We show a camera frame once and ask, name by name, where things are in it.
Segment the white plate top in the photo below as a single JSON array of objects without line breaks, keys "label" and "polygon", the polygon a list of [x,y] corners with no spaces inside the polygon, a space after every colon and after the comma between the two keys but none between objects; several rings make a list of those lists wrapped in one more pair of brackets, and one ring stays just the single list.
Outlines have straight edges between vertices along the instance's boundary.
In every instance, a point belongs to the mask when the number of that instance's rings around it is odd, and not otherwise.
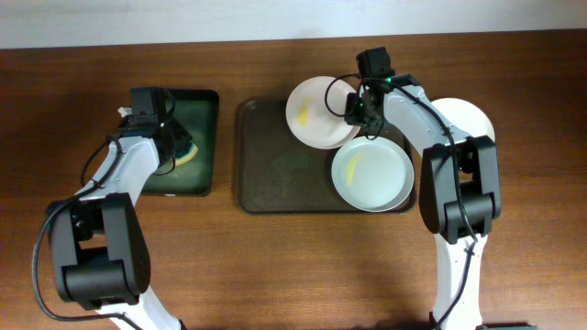
[{"label": "white plate top", "polygon": [[345,122],[343,115],[348,94],[354,89],[343,81],[335,82],[325,95],[334,77],[317,76],[303,81],[290,93],[286,103],[286,121],[294,136],[315,149],[335,149],[343,146],[360,131]]}]

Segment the white plate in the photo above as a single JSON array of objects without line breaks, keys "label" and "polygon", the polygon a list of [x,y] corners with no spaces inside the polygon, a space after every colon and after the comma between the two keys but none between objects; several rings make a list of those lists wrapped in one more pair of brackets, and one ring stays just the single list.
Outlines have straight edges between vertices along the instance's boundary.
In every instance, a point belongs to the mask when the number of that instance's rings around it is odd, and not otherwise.
[{"label": "white plate", "polygon": [[477,105],[459,98],[439,98],[432,105],[457,128],[475,138],[487,136],[495,141],[493,124]]},{"label": "white plate", "polygon": [[286,103],[286,121],[294,136],[315,149],[335,149],[343,146],[360,131],[345,122],[343,115],[348,94],[354,89],[343,81],[335,82],[325,95],[334,77],[317,76],[303,81],[290,93]]}]

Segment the green yellow sponge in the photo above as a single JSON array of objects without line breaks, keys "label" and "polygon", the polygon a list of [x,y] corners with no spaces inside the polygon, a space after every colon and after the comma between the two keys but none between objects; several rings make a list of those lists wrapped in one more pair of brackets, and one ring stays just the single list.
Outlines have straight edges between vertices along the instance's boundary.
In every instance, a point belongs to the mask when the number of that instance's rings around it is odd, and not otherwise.
[{"label": "green yellow sponge", "polygon": [[175,154],[175,165],[182,166],[195,157],[198,147],[190,141],[184,148],[178,150]]}]

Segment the brown serving tray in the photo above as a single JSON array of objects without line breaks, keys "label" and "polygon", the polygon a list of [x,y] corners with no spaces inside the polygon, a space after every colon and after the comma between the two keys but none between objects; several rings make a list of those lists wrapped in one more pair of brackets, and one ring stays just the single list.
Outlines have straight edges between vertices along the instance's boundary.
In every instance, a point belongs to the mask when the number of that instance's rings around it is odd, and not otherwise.
[{"label": "brown serving tray", "polygon": [[[331,179],[331,165],[339,148],[311,148],[299,141],[286,123],[286,103],[253,100],[239,110],[237,201],[250,214],[357,214]],[[406,151],[411,146],[393,126],[387,138]],[[408,199],[388,214],[404,213],[415,204],[415,183]]]}]

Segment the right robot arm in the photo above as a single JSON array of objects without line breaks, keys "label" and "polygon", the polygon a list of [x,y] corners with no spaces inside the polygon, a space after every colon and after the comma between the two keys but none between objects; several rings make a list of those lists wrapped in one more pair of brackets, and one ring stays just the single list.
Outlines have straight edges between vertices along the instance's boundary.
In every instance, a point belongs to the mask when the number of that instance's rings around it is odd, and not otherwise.
[{"label": "right robot arm", "polygon": [[494,141],[474,137],[433,106],[410,74],[398,74],[386,48],[356,57],[360,88],[344,119],[360,127],[389,123],[421,156],[419,210],[437,249],[434,329],[480,329],[482,252],[501,213]]}]

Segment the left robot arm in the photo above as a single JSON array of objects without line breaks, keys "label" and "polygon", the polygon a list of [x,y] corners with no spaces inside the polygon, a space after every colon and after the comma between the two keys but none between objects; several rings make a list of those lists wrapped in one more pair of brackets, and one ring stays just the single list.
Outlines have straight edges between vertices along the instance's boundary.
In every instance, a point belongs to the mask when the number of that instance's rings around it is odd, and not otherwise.
[{"label": "left robot arm", "polygon": [[120,111],[116,133],[105,138],[107,155],[93,177],[63,201],[48,206],[33,247],[31,278],[35,299],[49,318],[73,323],[44,303],[39,289],[39,251],[49,240],[56,290],[78,303],[80,321],[110,320],[121,329],[182,329],[150,286],[150,254],[135,210],[147,180],[178,151],[190,133],[174,117],[175,99],[160,87],[131,91],[131,106]]}]

